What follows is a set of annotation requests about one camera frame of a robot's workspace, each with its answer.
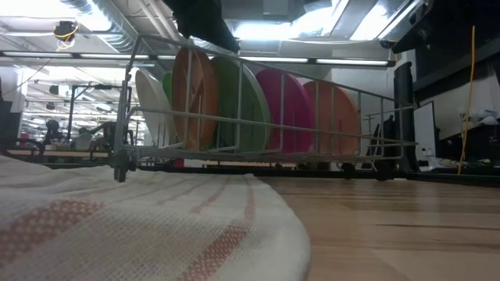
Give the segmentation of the orange plate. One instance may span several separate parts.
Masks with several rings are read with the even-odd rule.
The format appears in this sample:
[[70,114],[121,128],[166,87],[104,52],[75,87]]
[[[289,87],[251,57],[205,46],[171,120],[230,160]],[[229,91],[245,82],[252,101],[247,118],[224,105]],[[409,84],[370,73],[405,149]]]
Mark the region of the orange plate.
[[[207,116],[219,114],[219,81],[206,53],[181,48],[172,72],[171,109]],[[217,121],[195,117],[173,117],[179,141],[186,149],[200,151],[213,142]]]

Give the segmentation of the sage green plate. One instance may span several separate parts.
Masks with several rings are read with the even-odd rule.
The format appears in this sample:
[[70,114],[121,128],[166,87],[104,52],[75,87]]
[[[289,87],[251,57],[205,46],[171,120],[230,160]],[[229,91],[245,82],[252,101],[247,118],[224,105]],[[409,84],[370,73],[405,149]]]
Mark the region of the sage green plate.
[[263,151],[270,136],[270,110],[259,82],[247,67],[226,57],[211,59],[220,88],[220,116],[255,121],[255,125],[241,125],[240,151]]

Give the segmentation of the white plate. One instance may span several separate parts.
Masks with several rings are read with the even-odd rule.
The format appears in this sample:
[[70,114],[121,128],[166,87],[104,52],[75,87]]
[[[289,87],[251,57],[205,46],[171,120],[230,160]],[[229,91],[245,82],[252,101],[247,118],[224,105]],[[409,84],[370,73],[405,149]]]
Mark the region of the white plate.
[[142,108],[142,114],[148,127],[152,143],[165,147],[177,142],[177,131],[170,103],[165,96],[162,84],[146,69],[139,69],[135,73],[137,96]]

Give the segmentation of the magenta plate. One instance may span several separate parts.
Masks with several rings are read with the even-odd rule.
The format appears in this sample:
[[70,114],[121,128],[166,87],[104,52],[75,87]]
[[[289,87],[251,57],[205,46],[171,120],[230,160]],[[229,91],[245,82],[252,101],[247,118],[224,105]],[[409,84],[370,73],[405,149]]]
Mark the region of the magenta plate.
[[[311,101],[297,78],[277,69],[263,69],[256,75],[266,97],[272,123],[315,129]],[[314,136],[309,131],[283,129],[283,153],[309,152]]]

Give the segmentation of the grey wire dish rack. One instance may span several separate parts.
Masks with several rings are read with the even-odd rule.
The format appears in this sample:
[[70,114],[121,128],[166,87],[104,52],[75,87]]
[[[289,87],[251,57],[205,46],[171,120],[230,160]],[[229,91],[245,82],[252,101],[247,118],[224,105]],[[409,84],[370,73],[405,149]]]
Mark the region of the grey wire dish rack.
[[[284,69],[280,68],[277,66],[271,66],[269,63],[275,63],[275,62],[249,62],[241,59],[241,56],[238,55],[232,55],[229,53],[224,53],[224,52],[217,52],[217,51],[212,51],[206,48],[200,48],[199,46],[196,46],[194,44],[188,44],[188,43],[183,43],[180,41],[173,41],[164,37],[158,37],[158,36],[153,36],[153,35],[139,35],[137,37],[137,40],[134,43],[134,48],[131,52],[132,57],[129,60],[126,69],[125,69],[125,78],[122,81],[122,87],[126,88],[128,87],[129,81],[131,79],[130,71],[133,67],[133,64],[136,60],[136,57],[139,57],[139,60],[150,60],[150,61],[161,61],[161,60],[167,60],[169,58],[168,55],[157,55],[157,54],[145,54],[145,55],[138,55],[138,51],[143,45],[145,44],[145,39],[153,40],[153,41],[159,41],[161,43],[165,44],[170,44],[172,46],[177,46],[177,47],[182,47],[182,48],[188,48],[192,51],[200,51],[204,52],[208,55],[213,55],[213,56],[221,56],[221,57],[226,57],[230,60],[233,60],[235,62],[239,62],[239,70],[243,70],[243,66],[245,64],[252,64],[261,68],[271,68],[271,69],[277,69],[280,70],[281,72],[284,73],[289,73],[291,75],[295,76],[301,76],[306,79],[310,79],[316,83],[316,128],[315,129],[306,129],[302,127],[296,127],[296,126],[285,126],[285,125],[278,125],[274,123],[264,123],[263,125],[265,127],[269,127],[271,129],[279,129],[280,130],[280,146],[279,148],[272,149],[272,150],[267,150],[267,151],[261,151],[261,152],[235,152],[235,153],[229,153],[229,152],[224,152],[224,151],[238,151],[240,147],[240,134],[241,134],[241,125],[242,124],[247,124],[247,125],[255,125],[255,121],[250,121],[250,120],[245,120],[242,119],[241,117],[237,117],[236,119],[232,118],[226,118],[226,117],[220,117],[220,116],[207,116],[199,113],[190,113],[188,111],[185,112],[177,112],[174,110],[169,110],[167,111],[168,114],[171,114],[172,116],[184,116],[184,117],[195,117],[196,119],[212,119],[220,123],[234,123],[237,125],[237,133],[235,136],[235,145],[231,147],[226,147],[226,148],[215,148],[212,150],[208,151],[189,151],[186,149],[186,143],[185,142],[180,142],[178,144],[172,144],[169,146],[165,147],[147,147],[147,146],[137,146],[136,144],[124,144],[123,143],[123,130],[125,126],[128,126],[128,123],[130,121],[130,118],[135,112],[143,112],[146,111],[146,108],[142,108],[141,106],[130,106],[130,110],[127,110],[127,106],[123,103],[126,101],[125,98],[125,93],[122,91],[120,94],[120,99],[119,99],[119,104],[118,104],[118,115],[116,118],[116,136],[115,136],[115,150],[113,151],[113,165],[114,165],[114,179],[117,180],[118,182],[125,182],[127,178],[127,172],[134,171],[137,168],[137,163],[139,158],[142,156],[145,157],[158,157],[158,158],[193,158],[195,160],[217,160],[217,161],[229,161],[229,162],[269,162],[269,163],[284,163],[284,162],[298,162],[298,163],[308,163],[308,162],[336,162],[336,163],[357,163],[357,162],[368,162],[369,160],[371,162],[374,162],[375,160],[399,160],[402,158],[401,152],[399,156],[384,156],[384,149],[385,148],[396,148],[400,147],[400,149],[405,145],[414,145],[416,147],[416,142],[408,142],[408,141],[403,141],[399,139],[391,139],[391,138],[384,138],[382,137],[384,135],[384,115],[386,113],[390,112],[395,112],[395,109],[393,111],[388,111],[385,112],[383,110],[384,107],[384,101],[392,101],[395,103],[395,99],[393,98],[388,98],[379,94],[374,94],[369,91],[364,91],[358,88],[354,87],[348,87],[342,84],[336,84],[331,81],[326,81],[326,80],[321,80],[317,79],[313,76],[305,75],[303,73],[298,73],[289,69]],[[350,91],[355,91],[358,95],[358,117],[359,117],[359,129],[361,131],[362,129],[362,123],[361,123],[361,101],[363,95],[368,95],[370,97],[375,97],[380,99],[380,112],[379,115],[381,117],[380,120],[380,132],[378,134],[379,137],[373,137],[372,135],[363,135],[363,134],[347,134],[347,133],[340,133],[336,131],[324,131],[320,130],[320,120],[319,120],[319,82],[326,82],[329,84],[332,84],[334,86],[338,86],[342,89],[345,90],[350,90]],[[314,150],[312,152],[295,152],[295,153],[283,153],[281,150],[283,148],[283,129],[286,130],[301,130],[301,131],[309,131],[313,133],[314,136]],[[320,134],[336,134],[340,136],[346,136],[346,137],[357,137],[359,139],[359,150],[357,154],[354,155],[332,155],[332,154],[320,154]],[[380,154],[379,155],[369,155],[369,156],[362,156],[361,155],[361,144],[362,140],[370,140],[370,141],[377,141],[377,144],[375,144],[374,147],[375,151],[377,151],[377,148],[380,148]]]

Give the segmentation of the pale pink plate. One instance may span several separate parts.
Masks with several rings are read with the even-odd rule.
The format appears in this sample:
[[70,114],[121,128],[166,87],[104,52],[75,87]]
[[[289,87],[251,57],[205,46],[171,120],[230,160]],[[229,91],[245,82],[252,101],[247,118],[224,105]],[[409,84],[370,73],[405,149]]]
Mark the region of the pale pink plate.
[[[319,82],[320,130],[360,134],[358,109],[340,87]],[[359,150],[357,137],[320,134],[320,154],[354,155]]]

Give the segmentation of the black ceiling device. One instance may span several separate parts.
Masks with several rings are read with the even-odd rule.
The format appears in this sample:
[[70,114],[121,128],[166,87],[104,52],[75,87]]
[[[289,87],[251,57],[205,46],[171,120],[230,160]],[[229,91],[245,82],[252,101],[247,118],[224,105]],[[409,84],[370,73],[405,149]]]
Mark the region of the black ceiling device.
[[52,33],[57,39],[56,52],[72,48],[74,46],[75,37],[79,30],[79,23],[72,21],[60,21],[58,25],[54,26]]

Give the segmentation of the ceiling light strip bar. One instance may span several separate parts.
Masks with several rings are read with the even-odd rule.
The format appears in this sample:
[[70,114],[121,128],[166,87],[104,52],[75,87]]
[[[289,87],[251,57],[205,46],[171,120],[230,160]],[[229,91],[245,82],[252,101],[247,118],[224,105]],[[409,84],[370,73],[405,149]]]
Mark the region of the ceiling light strip bar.
[[[130,60],[132,54],[0,51],[0,57],[30,59],[102,59],[125,61]],[[370,59],[306,59],[264,56],[242,56],[241,59],[249,62],[275,62],[328,66],[392,67],[395,65],[395,61]]]

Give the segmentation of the white red-striped dish towel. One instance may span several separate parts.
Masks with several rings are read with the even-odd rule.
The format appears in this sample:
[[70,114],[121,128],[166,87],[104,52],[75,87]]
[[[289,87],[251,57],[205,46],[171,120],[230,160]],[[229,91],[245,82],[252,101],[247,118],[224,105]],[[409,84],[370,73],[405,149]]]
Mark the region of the white red-striped dish towel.
[[251,174],[50,169],[0,156],[0,281],[304,281],[309,237]]

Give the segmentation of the black vertical pillar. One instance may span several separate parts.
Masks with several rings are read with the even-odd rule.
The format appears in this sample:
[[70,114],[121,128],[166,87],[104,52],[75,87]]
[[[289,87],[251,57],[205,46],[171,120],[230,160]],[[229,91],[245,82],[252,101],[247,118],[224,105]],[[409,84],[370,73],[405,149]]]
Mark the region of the black vertical pillar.
[[[413,120],[413,76],[411,62],[404,62],[394,71],[394,99],[396,135],[401,141],[414,142]],[[399,160],[400,169],[404,172],[414,172],[417,168],[415,146],[403,146],[400,149],[402,158]]]

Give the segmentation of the white board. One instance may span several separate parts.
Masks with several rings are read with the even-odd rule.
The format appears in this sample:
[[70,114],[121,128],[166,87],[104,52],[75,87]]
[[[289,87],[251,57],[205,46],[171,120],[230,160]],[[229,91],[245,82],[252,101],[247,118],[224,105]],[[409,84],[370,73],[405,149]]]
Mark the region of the white board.
[[413,111],[414,133],[416,142],[416,159],[426,161],[434,157],[436,152],[436,126],[434,120],[434,103],[421,105]]

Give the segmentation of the silver ventilation duct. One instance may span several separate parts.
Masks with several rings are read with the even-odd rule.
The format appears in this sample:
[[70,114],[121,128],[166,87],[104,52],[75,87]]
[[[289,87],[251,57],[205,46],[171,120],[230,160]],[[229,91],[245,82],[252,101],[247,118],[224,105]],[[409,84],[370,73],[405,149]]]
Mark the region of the silver ventilation duct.
[[[129,53],[139,32],[115,5],[113,0],[58,0],[82,23],[119,53]],[[182,41],[171,16],[172,11],[161,0],[130,0],[139,6],[143,14],[161,37]]]

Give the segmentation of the black background rig frame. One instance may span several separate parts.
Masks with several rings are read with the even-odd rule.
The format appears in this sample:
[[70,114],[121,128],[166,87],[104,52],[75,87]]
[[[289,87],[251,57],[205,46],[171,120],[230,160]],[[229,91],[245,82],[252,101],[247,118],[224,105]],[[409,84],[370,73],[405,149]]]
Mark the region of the black background rig frame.
[[[70,116],[67,127],[66,139],[69,141],[71,138],[71,132],[73,129],[73,111],[75,102],[78,98],[83,95],[88,89],[92,90],[113,90],[120,89],[125,93],[126,101],[123,103],[127,106],[127,110],[130,110],[130,102],[132,98],[132,88],[131,87],[119,87],[108,84],[88,84],[84,85],[73,85],[72,94],[70,99]],[[94,129],[87,130],[82,128],[79,132],[79,136],[75,139],[74,145],[75,149],[79,151],[87,151],[96,149],[101,144],[104,145],[107,151],[115,150],[115,136],[116,136],[116,122],[108,121],[101,125],[95,127]]]

